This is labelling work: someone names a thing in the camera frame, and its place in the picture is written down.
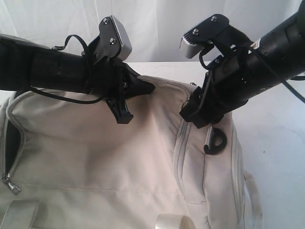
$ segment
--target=bag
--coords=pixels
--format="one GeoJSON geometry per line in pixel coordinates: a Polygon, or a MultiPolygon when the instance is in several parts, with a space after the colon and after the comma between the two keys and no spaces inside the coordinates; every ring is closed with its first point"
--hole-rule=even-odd
{"type": "Polygon", "coordinates": [[[227,136],[225,149],[205,154],[209,127],[179,115],[195,87],[141,79],[156,89],[127,100],[134,115],[128,125],[117,124],[105,102],[25,92],[2,105],[1,229],[262,228],[232,115],[214,126],[227,136]]]}

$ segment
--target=bolt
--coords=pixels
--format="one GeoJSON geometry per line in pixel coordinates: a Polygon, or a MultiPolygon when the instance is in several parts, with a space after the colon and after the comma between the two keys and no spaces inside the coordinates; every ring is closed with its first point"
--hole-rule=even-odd
{"type": "Polygon", "coordinates": [[[116,40],[114,38],[111,38],[110,39],[110,44],[114,44],[114,43],[116,43],[116,40]]]}
{"type": "Polygon", "coordinates": [[[194,30],[193,30],[193,34],[194,34],[195,36],[197,36],[197,35],[199,34],[199,30],[198,30],[198,29],[194,29],[194,30]]]}
{"type": "Polygon", "coordinates": [[[104,22],[104,25],[106,25],[106,24],[108,24],[109,19],[108,19],[108,18],[104,18],[104,19],[103,19],[103,22],[104,22]]]}
{"type": "Polygon", "coordinates": [[[212,21],[212,22],[217,22],[217,17],[216,17],[216,16],[213,16],[213,17],[211,18],[211,21],[212,21]]]}

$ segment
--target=white strap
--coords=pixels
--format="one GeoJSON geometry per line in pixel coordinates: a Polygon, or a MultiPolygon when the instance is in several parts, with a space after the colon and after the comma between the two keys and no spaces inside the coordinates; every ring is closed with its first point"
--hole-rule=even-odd
{"type": "Polygon", "coordinates": [[[264,228],[264,217],[263,217],[262,204],[261,204],[261,201],[259,198],[255,179],[252,176],[252,174],[246,170],[244,170],[244,179],[245,179],[245,184],[247,186],[251,205],[252,205],[252,215],[253,215],[253,219],[254,219],[253,228],[262,229],[262,228],[264,228]]]}
{"type": "Polygon", "coordinates": [[[39,202],[37,200],[14,200],[6,210],[0,229],[32,229],[39,202]]]}
{"type": "Polygon", "coordinates": [[[155,229],[195,229],[187,216],[160,214],[155,229]]]}

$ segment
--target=white surface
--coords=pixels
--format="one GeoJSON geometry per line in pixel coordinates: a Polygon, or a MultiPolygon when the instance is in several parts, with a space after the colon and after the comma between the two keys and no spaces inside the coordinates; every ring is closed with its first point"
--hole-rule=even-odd
{"type": "MultiPolygon", "coordinates": [[[[198,62],[131,63],[140,74],[202,85],[198,62]]],[[[305,95],[305,82],[290,83],[305,95]]],[[[10,92],[0,91],[0,101],[10,92]]],[[[305,228],[305,105],[279,85],[234,111],[244,167],[255,177],[265,228],[305,228]]]]}
{"type": "MultiPolygon", "coordinates": [[[[133,52],[129,62],[187,61],[178,48],[183,34],[220,13],[253,41],[294,14],[301,0],[0,0],[0,33],[48,46],[70,34],[89,43],[103,17],[125,26],[133,52]]],[[[79,54],[72,39],[68,52],[79,54]]]]}

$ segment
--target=beige bag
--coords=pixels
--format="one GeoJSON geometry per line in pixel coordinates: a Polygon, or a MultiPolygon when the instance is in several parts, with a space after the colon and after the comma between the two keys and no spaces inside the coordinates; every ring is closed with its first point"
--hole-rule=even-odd
{"type": "Polygon", "coordinates": [[[262,228],[231,114],[215,125],[228,138],[226,148],[206,155],[208,126],[197,129],[179,115],[195,87],[141,78],[156,89],[127,100],[134,115],[128,125],[117,124],[105,102],[26,92],[2,105],[1,229],[262,228]]]}

